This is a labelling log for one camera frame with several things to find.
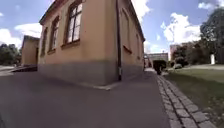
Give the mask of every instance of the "sidewalk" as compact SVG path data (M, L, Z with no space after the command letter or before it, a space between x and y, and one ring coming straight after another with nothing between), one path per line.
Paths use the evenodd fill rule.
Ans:
M170 128L156 77L146 73L110 91L38 73L0 77L6 128Z
M158 84L172 128L216 128L174 84L162 76L158 76Z
M9 70L12 70L14 68L15 67L13 67L13 66L1 66L0 65L0 72L2 72L2 71L9 71Z

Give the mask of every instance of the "sky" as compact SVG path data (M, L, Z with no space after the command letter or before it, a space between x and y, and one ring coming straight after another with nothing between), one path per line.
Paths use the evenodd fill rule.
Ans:
M40 37L38 23L53 0L5 0L0 4L0 44L22 45ZM224 0L132 0L146 41L146 53L169 52L170 44L200 39L200 25Z

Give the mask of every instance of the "lawn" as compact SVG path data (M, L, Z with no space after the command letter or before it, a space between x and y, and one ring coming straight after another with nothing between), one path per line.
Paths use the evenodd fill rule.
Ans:
M224 128L224 71L184 69L166 76L219 128Z

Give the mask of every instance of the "building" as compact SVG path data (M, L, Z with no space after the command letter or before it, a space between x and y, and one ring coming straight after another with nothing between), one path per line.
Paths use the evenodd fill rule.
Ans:
M37 66L39 38L24 36L22 45L22 66Z
M145 68L152 67L150 59L147 54L144 55L144 64L145 64Z
M170 45L170 58L172 61L174 60L173 53L177 50L178 47L180 47L180 45L177 44Z
M40 24L44 75L106 85L143 71L145 39L131 0L55 0Z
M168 53L154 53L154 54L148 54L148 58L153 65L153 61L155 60L164 60L166 62L169 61L169 54Z

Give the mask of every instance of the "gutter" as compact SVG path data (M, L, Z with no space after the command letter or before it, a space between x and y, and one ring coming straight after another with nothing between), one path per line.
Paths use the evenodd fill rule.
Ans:
M119 17L119 5L116 0L116 23L117 23L117 72L118 81L122 80L122 63L121 63L121 35L120 35L120 17Z

